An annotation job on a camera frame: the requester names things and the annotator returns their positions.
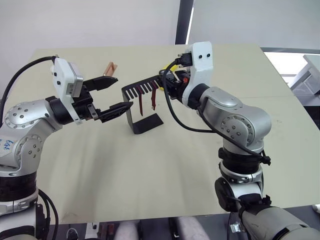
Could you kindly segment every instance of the cable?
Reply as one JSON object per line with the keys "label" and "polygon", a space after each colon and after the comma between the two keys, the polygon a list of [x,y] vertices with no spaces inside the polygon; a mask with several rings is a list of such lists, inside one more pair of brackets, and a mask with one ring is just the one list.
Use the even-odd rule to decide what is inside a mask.
{"label": "cable", "polygon": [[45,232],[44,232],[44,240],[47,240],[48,238],[48,234],[49,234],[49,229],[50,229],[50,208],[49,208],[49,204],[48,204],[48,200],[46,199],[46,197],[44,196],[44,192],[41,191],[40,189],[38,190],[38,194],[39,196],[42,198],[44,205],[45,205],[45,210],[46,210],[46,220],[45,220]]}
{"label": "cable", "polygon": [[4,111],[5,111],[5,103],[7,101],[10,89],[12,88],[12,86],[14,85],[15,81],[17,80],[17,78],[19,77],[20,74],[22,74],[25,70],[27,70],[28,68],[41,63],[41,62],[45,62],[45,61],[53,61],[56,59],[56,56],[45,56],[42,58],[39,58],[37,60],[34,60],[30,63],[28,63],[27,65],[23,66],[19,71],[16,72],[16,74],[12,77],[12,79],[10,80],[10,82],[8,83],[8,85],[6,86],[3,96],[2,96],[2,100],[1,100],[1,104],[0,104],[0,128],[3,124],[3,118],[4,118]]}
{"label": "cable", "polygon": [[55,224],[54,224],[54,231],[53,231],[53,235],[52,235],[52,240],[55,240],[57,237],[57,233],[58,233],[58,227],[59,227],[59,217],[58,217],[58,212],[56,209],[56,206],[54,205],[53,201],[50,199],[50,197],[45,194],[42,190],[39,189],[39,193],[41,192],[41,194],[43,195],[43,197],[49,202],[49,204],[51,205],[51,208],[53,210],[54,213],[54,218],[55,218]]}
{"label": "cable", "polygon": [[193,131],[193,132],[197,132],[197,133],[214,133],[212,130],[196,129],[196,128],[186,126],[179,120],[179,118],[175,114],[175,111],[172,108],[170,98],[169,98],[169,93],[168,93],[168,89],[167,89],[167,82],[166,82],[166,75],[169,72],[169,70],[176,64],[178,64],[177,59],[174,60],[172,63],[170,63],[169,66],[167,66],[167,68],[164,70],[163,75],[162,75],[162,85],[163,85],[163,89],[164,89],[164,96],[165,96],[165,100],[166,100],[166,103],[168,105],[168,108],[170,110],[172,117],[181,127],[183,127],[184,129],[187,129],[189,131]]}
{"label": "cable", "polygon": [[250,234],[248,233],[248,231],[246,230],[246,236],[248,237],[248,240],[252,240]]}
{"label": "cable", "polygon": [[232,211],[230,212],[229,218],[228,218],[228,226],[227,226],[227,231],[226,231],[226,240],[230,239],[231,215],[232,215]]}
{"label": "cable", "polygon": [[228,199],[235,200],[235,201],[237,201],[237,202],[239,202],[239,203],[242,203],[242,201],[241,201],[239,198],[236,198],[236,197],[233,197],[233,196],[228,196],[228,195],[226,195],[226,197],[227,197]]}

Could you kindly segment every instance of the table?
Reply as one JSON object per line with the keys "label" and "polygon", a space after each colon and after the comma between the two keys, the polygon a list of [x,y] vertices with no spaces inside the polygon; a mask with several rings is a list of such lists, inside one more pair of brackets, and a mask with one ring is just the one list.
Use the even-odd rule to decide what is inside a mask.
{"label": "table", "polygon": [[[122,102],[121,88],[154,76],[186,46],[128,46],[38,49],[32,60],[58,54],[76,63],[85,80],[100,76],[110,61],[119,81],[92,92],[96,108]],[[272,118],[265,137],[271,166],[263,166],[264,194],[282,208],[320,202],[320,132],[261,49],[253,44],[213,46],[212,85],[260,107]],[[54,96],[50,62],[34,66],[17,81],[6,104]],[[145,116],[153,113],[143,96]],[[197,114],[172,102],[188,126],[205,128]],[[164,124],[141,135],[126,115],[102,124],[68,124],[46,141],[37,185],[54,201],[60,223],[120,221],[223,213],[214,192],[221,175],[215,134],[181,128],[157,91],[156,112]],[[139,116],[138,103],[132,109]]]}

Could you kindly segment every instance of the robotic arm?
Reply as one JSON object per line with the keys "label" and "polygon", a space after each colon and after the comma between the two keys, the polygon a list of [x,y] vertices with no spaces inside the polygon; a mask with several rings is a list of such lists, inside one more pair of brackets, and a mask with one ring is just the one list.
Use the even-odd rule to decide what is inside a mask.
{"label": "robotic arm", "polygon": [[52,74],[59,98],[17,104],[7,112],[0,128],[1,240],[22,235],[46,238],[43,207],[37,203],[36,175],[47,137],[71,122],[107,122],[133,104],[120,102],[105,111],[95,109],[90,91],[108,88],[118,81],[114,77],[83,81],[77,67],[62,58],[55,58]]}
{"label": "robotic arm", "polygon": [[[289,212],[271,206],[263,198],[261,163],[270,165],[264,152],[264,137],[271,129],[271,118],[262,109],[243,104],[218,87],[209,87],[213,73],[210,42],[197,42],[178,55],[166,70],[160,71],[166,100],[174,119],[184,128],[223,137],[219,149],[221,177],[214,184],[220,206],[238,212],[253,240],[318,240],[320,232]],[[174,65],[186,70],[170,71]],[[178,120],[171,99],[197,111],[211,131],[193,129]]]}

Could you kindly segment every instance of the black rack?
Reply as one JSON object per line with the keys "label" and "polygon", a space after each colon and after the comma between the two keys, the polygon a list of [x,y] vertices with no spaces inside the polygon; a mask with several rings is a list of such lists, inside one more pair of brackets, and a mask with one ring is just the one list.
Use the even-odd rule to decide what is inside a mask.
{"label": "black rack", "polygon": [[[147,94],[148,92],[156,91],[159,86],[161,86],[161,82],[158,75],[124,86],[121,89],[123,100],[129,102],[130,99],[141,98],[142,95]],[[164,124],[156,113],[140,121],[133,122],[131,110],[129,109],[126,111],[126,117],[134,134],[143,134],[144,132]]]}

